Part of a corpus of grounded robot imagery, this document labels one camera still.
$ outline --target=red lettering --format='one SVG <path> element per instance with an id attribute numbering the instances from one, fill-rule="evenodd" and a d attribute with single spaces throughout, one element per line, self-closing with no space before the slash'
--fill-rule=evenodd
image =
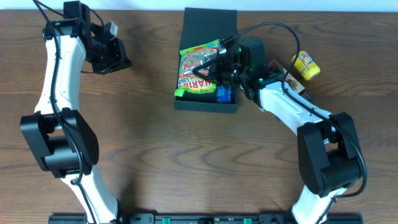
<path id="1" fill-rule="evenodd" d="M 198 88 L 198 81 L 192 82 L 192 86 L 193 86 L 193 88 Z"/>
<path id="2" fill-rule="evenodd" d="M 199 81 L 198 81 L 200 87 L 203 87 L 203 83 L 204 83 L 204 82 L 205 82 L 204 80 L 199 80 Z"/>

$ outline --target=candy package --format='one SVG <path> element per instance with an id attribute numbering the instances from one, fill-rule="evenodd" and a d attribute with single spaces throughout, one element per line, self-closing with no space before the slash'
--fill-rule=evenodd
<path id="1" fill-rule="evenodd" d="M 181 60 L 178 70 L 177 90 L 175 91 L 176 96 L 182 96 L 185 91 L 200 94 L 213 93 L 217 89 L 215 83 L 196 76 L 192 73 L 192 69 L 216 58 L 219 45 L 219 41 L 214 40 L 180 51 Z M 201 69 L 199 72 L 208 75 L 208 68 Z"/>

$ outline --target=wooden table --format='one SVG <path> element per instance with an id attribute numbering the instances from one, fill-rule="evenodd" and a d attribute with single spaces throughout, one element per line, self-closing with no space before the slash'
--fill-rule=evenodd
<path id="1" fill-rule="evenodd" d="M 80 109 L 99 139 L 106 185 L 125 211 L 257 213 L 297 201 L 303 182 L 296 137 L 273 114 L 261 113 L 243 93 L 236 114 L 174 110 L 183 12 L 98 13 L 117 23 L 134 65 L 82 74 Z M 293 27 L 322 68 L 303 81 L 314 103 L 355 120 L 368 187 L 332 211 L 360 212 L 366 223 L 397 222 L 398 14 L 239 12 L 238 30 L 265 21 Z M 83 212 L 65 184 L 40 170 L 19 129 L 43 87 L 44 26 L 38 11 L 0 12 L 0 223 Z M 269 59 L 289 66 L 295 42 L 287 31 L 252 34 L 264 38 Z"/>

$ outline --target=robotic arm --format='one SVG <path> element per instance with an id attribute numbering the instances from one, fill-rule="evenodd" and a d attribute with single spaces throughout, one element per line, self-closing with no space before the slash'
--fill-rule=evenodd
<path id="1" fill-rule="evenodd" d="M 51 34 L 52 29 L 56 33 L 55 37 Z M 104 26 L 91 23 L 90 9 L 80 1 L 65 2 L 63 19 L 48 22 L 43 30 L 48 60 L 39 103 L 35 107 L 34 115 L 21 118 L 21 131 L 40 168 L 50 171 L 55 178 L 60 178 L 66 183 L 89 214 L 79 220 L 79 223 L 134 223 L 134 220 L 138 220 L 123 215 L 118 201 L 106 188 L 96 166 L 99 158 L 98 140 L 79 113 L 78 105 L 80 73 L 84 60 L 92 64 L 93 73 L 102 75 L 132 65 L 126 57 L 123 42 L 116 37 L 117 29 L 113 22 Z M 55 39 L 59 43 L 59 52 L 55 47 Z M 335 197 L 364 175 L 358 154 L 350 144 L 350 141 L 354 141 L 359 145 L 353 120 L 346 113 L 333 115 L 317 108 L 295 94 L 285 83 L 285 90 L 290 90 L 291 96 L 288 96 L 281 87 L 284 83 L 281 77 L 276 77 L 268 71 L 264 46 L 260 39 L 243 39 L 236 44 L 231 40 L 228 40 L 229 44 L 225 44 L 225 40 L 221 42 L 224 44 L 220 46 L 219 56 L 194 68 L 193 72 L 199 77 L 222 85 L 241 86 L 249 100 L 255 102 L 261 110 L 278 116 L 298 139 L 300 175 L 305 184 L 300 199 L 293 206 L 291 215 L 270 217 L 269 222 L 264 221 L 262 224 L 278 223 L 273 220 L 280 218 L 283 218 L 285 223 L 325 221 L 325 214 Z M 50 89 L 57 54 L 60 61 L 55 81 L 55 113 L 51 105 Z M 208 76 L 199 72 L 199 69 L 204 67 L 210 67 Z M 351 139 L 315 116 L 315 113 L 346 130 Z M 65 123 L 64 126 L 60 125 L 55 114 L 59 114 Z M 69 134 L 48 136 L 60 128 Z M 328 142 L 338 143 L 338 148 L 326 152 L 325 144 Z M 78 153 L 83 158 L 81 164 Z M 74 185 L 73 180 L 78 178 L 81 170 L 81 182 Z M 149 215 L 149 223 L 170 224 L 170 217 L 179 220 L 181 224 L 201 223 L 198 216 L 192 216 L 190 220 L 187 216 L 159 218 L 152 214 Z M 252 223 L 247 217 L 242 217 L 242 221 Z M 221 222 L 220 218 L 203 223 L 218 222 Z M 260 224 L 258 217 L 253 224 Z"/>

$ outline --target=white background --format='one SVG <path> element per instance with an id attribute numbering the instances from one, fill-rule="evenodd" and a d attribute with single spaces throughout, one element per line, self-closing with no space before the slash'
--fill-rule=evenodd
<path id="1" fill-rule="evenodd" d="M 42 0 L 62 9 L 62 0 Z M 240 11 L 398 12 L 398 0 L 81 0 L 92 9 L 184 10 L 185 7 Z M 35 9 L 32 0 L 0 0 L 0 9 Z"/>

